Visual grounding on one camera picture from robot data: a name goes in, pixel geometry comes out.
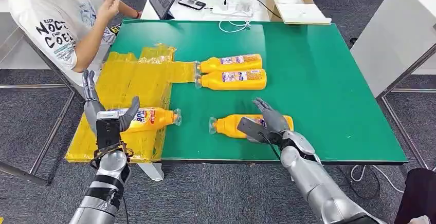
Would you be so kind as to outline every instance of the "white t-shirt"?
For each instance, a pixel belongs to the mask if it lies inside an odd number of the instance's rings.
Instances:
[[[102,3],[103,0],[9,0],[9,7],[15,22],[41,51],[82,86],[82,74],[72,70],[77,62],[75,47],[91,30]],[[115,34],[106,27],[101,44],[111,44],[114,38]],[[101,61],[94,60],[88,67],[96,72],[95,81]]]

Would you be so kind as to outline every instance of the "smartphone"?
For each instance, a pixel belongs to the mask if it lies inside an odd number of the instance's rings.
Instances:
[[[187,7],[190,7],[192,9],[195,9],[195,10],[202,10],[204,8],[204,6],[206,5],[206,3],[199,2],[196,0],[180,0],[178,3],[180,5],[187,6]]]

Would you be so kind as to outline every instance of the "green table mat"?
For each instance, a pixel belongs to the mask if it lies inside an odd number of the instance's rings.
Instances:
[[[183,122],[168,126],[162,159],[277,160],[269,145],[208,133],[209,117],[258,114],[251,101],[261,97],[293,118],[324,163],[407,162],[334,24],[251,22],[249,29],[224,33],[218,22],[124,21],[111,51],[139,57],[157,43],[177,48],[176,61],[259,53],[268,79],[256,91],[173,84],[170,109],[180,108]]]

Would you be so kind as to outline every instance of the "cardboard box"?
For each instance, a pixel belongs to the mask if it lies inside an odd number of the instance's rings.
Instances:
[[[266,0],[266,6],[275,14],[284,17],[281,19],[268,11],[270,21],[283,21],[285,24],[330,24],[331,19],[326,18],[315,5],[313,0],[295,0],[290,4],[286,0]]]

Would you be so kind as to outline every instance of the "white cable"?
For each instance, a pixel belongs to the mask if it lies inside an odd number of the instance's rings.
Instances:
[[[392,186],[392,187],[393,187],[397,192],[404,193],[404,191],[399,190],[398,188],[396,188],[396,187],[394,186],[394,184],[392,183],[392,181],[388,178],[388,176],[387,176],[385,173],[383,173],[382,170],[380,170],[378,167],[376,167],[376,166],[374,166],[374,165],[372,165],[372,166],[375,167],[375,169],[377,169],[381,174],[383,174],[383,176],[388,180],[388,182],[391,184],[391,186]]]
[[[389,182],[389,184],[397,191],[397,192],[401,192],[401,193],[404,193],[404,191],[402,191],[402,190],[399,190],[398,188],[396,188],[395,186],[394,186],[394,184],[392,183],[392,181],[388,178],[388,176],[385,174],[385,173],[383,173],[383,171],[381,170],[381,169],[379,169],[377,166],[374,166],[374,165],[372,165],[373,167],[375,167],[375,169],[377,169],[386,179],[387,179],[387,181]],[[364,168],[362,169],[362,174],[360,175],[360,178],[358,178],[358,179],[355,179],[354,178],[354,176],[353,176],[353,173],[354,173],[354,170],[356,169],[358,167],[358,165],[355,165],[352,169],[351,169],[351,173],[350,173],[350,177],[351,177],[351,179],[352,180],[354,180],[355,182],[359,182],[359,181],[361,181],[362,180],[362,178],[364,177],[364,173],[365,173],[365,168],[366,168],[366,165],[364,166]]]
[[[232,25],[234,25],[234,26],[242,27],[242,28],[239,28],[239,29],[234,30],[234,31],[228,31],[228,30],[225,30],[225,29],[223,29],[223,28],[221,27],[221,23],[222,23],[222,22],[229,22],[230,24],[232,24]],[[241,25],[237,25],[237,24],[235,24],[235,23],[232,23],[232,21],[220,21],[220,23],[218,24],[218,27],[220,28],[220,30],[221,30],[222,32],[225,32],[225,33],[235,33],[235,32],[241,31],[241,30],[243,30],[243,29],[245,29],[246,27],[249,27],[249,26],[250,26],[250,21],[245,21],[245,23],[244,23],[244,24],[241,24]]]
[[[356,168],[357,168],[358,166],[359,166],[359,165],[355,165],[355,166],[351,169],[351,173],[350,173],[351,179],[354,180],[354,181],[356,181],[356,182],[359,182],[359,181],[362,180],[362,178],[364,177],[365,169],[367,168],[367,166],[365,165],[364,168],[362,169],[362,174],[360,175],[360,178],[355,179],[354,176],[353,176],[353,174],[354,174],[354,170],[356,170]]]
[[[247,15],[247,13],[245,13],[245,12],[243,12],[243,11],[236,11],[236,12],[230,14],[230,15],[237,14],[237,13],[243,13],[243,14]],[[223,29],[223,28],[221,27],[221,23],[222,23],[222,22],[229,22],[229,23],[230,23],[231,25],[233,25],[233,26],[236,26],[236,27],[242,27],[242,28],[239,28],[239,29],[237,29],[237,30],[233,30],[233,31],[228,31],[228,30],[225,30],[225,29]],[[230,20],[228,20],[228,21],[220,21],[220,22],[218,23],[218,27],[220,28],[220,30],[221,30],[222,32],[225,32],[225,33],[235,33],[235,32],[238,32],[238,31],[241,31],[241,30],[245,29],[246,27],[250,27],[250,22],[251,22],[251,21],[246,20],[243,24],[238,25],[238,24],[233,23],[233,22],[230,21]]]

